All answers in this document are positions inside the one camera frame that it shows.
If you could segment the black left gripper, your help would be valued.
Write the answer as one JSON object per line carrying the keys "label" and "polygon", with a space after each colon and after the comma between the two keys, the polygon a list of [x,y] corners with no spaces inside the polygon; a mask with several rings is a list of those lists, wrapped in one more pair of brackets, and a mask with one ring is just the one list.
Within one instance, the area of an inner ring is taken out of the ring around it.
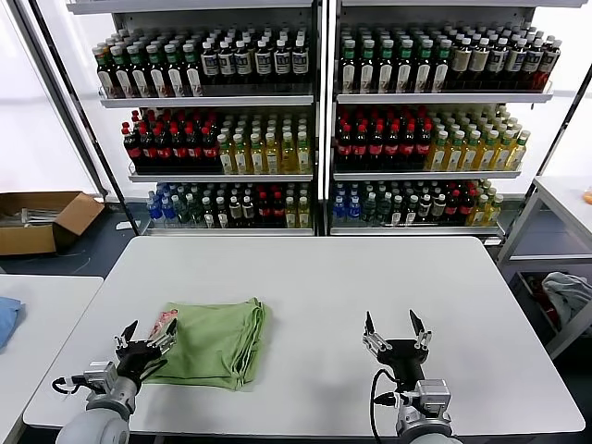
{"label": "black left gripper", "polygon": [[138,321],[133,321],[114,337],[117,374],[130,380],[146,380],[167,363],[163,354],[176,343],[177,319],[156,322],[148,341],[130,342],[137,325]]}

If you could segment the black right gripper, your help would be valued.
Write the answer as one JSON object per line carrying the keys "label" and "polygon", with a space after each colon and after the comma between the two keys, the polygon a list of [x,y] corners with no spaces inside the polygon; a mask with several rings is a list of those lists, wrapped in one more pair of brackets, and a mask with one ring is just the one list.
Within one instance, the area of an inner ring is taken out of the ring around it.
{"label": "black right gripper", "polygon": [[392,369],[399,384],[416,384],[425,378],[422,364],[426,361],[432,338],[432,331],[425,328],[423,321],[413,310],[410,311],[410,318],[415,339],[383,339],[376,332],[369,311],[366,312],[364,321],[364,346],[376,355],[381,364]]}

